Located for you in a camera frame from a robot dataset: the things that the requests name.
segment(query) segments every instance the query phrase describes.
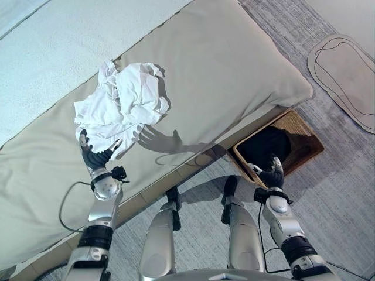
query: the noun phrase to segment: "gray carpet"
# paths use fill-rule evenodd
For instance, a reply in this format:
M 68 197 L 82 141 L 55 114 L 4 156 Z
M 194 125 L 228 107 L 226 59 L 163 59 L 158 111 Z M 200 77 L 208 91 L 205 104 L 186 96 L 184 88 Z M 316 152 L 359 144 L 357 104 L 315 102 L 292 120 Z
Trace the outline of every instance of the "gray carpet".
M 375 137 L 357 126 L 311 77 L 306 60 L 321 40 L 336 31 L 305 1 L 241 0 L 248 14 L 270 35 L 280 52 L 308 79 L 312 100 L 296 110 L 320 137 L 325 151 L 285 179 L 292 209 L 312 245 L 326 260 L 365 277 L 375 272 Z M 239 172 L 224 156 L 179 186 L 182 229 L 175 233 L 177 271 L 225 268 L 229 229 L 220 223 L 221 192 L 228 175 Z M 254 186 L 241 179 L 236 196 L 256 219 Z M 112 280 L 137 280 L 142 244 L 161 198 L 114 234 L 109 270 Z M 273 248 L 261 221 L 265 248 Z M 267 254 L 269 270 L 288 267 L 280 251 Z M 345 281 L 359 280 L 339 269 Z M 60 280 L 56 270 L 44 281 Z

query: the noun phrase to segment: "crumpled white fabric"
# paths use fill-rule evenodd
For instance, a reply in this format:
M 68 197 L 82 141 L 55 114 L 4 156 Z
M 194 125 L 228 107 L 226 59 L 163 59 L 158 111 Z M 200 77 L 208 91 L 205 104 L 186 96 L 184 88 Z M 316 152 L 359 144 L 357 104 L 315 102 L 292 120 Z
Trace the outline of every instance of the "crumpled white fabric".
M 93 152 L 100 152 L 122 139 L 111 160 L 129 149 L 143 127 L 156 124 L 169 109 L 167 100 L 159 97 L 158 77 L 162 73 L 152 63 L 132 63 L 118 72 L 113 62 L 105 61 L 96 90 L 74 103 L 77 140 L 86 129 Z

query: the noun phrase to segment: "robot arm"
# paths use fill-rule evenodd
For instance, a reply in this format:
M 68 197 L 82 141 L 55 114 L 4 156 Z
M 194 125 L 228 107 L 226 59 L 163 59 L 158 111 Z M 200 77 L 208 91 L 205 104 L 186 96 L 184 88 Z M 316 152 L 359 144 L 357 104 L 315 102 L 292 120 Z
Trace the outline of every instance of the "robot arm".
M 88 168 L 92 182 L 95 200 L 88 216 L 88 224 L 79 240 L 77 248 L 70 256 L 65 281 L 108 281 L 110 272 L 107 272 L 109 249 L 115 229 L 117 208 L 122 199 L 120 183 L 114 179 L 114 169 L 110 173 L 105 164 L 113 152 L 119 147 L 122 140 L 117 140 L 107 150 L 94 153 L 88 145 L 86 130 L 80 135 L 80 146 L 83 160 Z M 125 170 L 118 179 L 126 177 Z
M 256 165 L 249 164 L 269 187 L 258 188 L 254 199 L 264 204 L 263 216 L 270 225 L 271 236 L 287 259 L 293 278 L 297 280 L 338 281 L 340 280 L 329 268 L 309 243 L 299 222 L 293 216 L 288 196 L 284 193 L 284 173 L 279 159 L 273 157 L 273 172 L 264 172 Z

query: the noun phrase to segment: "laundry basket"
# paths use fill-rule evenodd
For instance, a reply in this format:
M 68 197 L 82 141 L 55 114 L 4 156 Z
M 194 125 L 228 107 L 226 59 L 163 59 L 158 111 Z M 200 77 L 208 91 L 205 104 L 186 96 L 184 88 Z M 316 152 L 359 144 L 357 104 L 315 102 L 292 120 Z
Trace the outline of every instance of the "laundry basket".
M 238 147 L 246 143 L 247 140 L 268 126 L 273 126 L 283 130 L 290 141 L 291 152 L 282 163 L 285 176 L 292 173 L 304 163 L 313 159 L 316 155 L 324 151 L 321 141 L 314 134 L 313 130 L 306 124 L 306 122 L 297 114 L 297 112 L 294 110 L 288 110 L 264 125 L 259 130 L 252 133 L 250 136 L 241 140 L 230 149 L 230 154 L 237 162 L 237 166 L 243 170 L 243 172 L 247 175 L 245 178 L 250 182 L 266 187 L 258 175 L 255 174 L 251 168 L 249 168 L 247 161 L 239 151 L 241 149 L 238 149 Z

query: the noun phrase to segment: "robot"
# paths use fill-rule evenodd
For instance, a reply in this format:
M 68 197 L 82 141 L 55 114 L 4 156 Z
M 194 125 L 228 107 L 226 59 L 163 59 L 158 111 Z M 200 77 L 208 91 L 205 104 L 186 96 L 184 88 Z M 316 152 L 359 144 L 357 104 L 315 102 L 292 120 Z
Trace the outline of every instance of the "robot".
M 121 167 L 109 172 L 105 164 L 121 142 L 119 139 L 107 150 L 94 153 L 91 151 L 92 146 L 88 145 L 86 130 L 81 132 L 82 156 L 92 179 L 91 188 L 95 201 L 88 216 L 88 224 L 69 259 L 64 281 L 110 279 L 110 272 L 107 271 L 109 249 L 115 230 L 118 204 L 122 199 L 120 181 L 126 174 Z M 262 214 L 270 225 L 271 236 L 290 265 L 293 278 L 303 281 L 339 281 L 327 262 L 309 243 L 293 216 L 289 206 L 291 201 L 282 189 L 282 165 L 276 156 L 272 157 L 272 162 L 271 172 L 249 163 L 269 187 L 256 189 L 254 199 L 264 206 Z M 181 203 L 177 189 L 173 188 L 166 193 L 168 202 L 161 207 L 149 227 L 139 264 L 139 281 L 289 280 L 265 272 L 259 233 L 251 215 L 234 196 L 236 185 L 236 178 L 230 176 L 222 199 L 224 209 L 221 221 L 230 226 L 229 262 L 226 269 L 175 272 L 173 232 L 180 229 L 178 211 Z

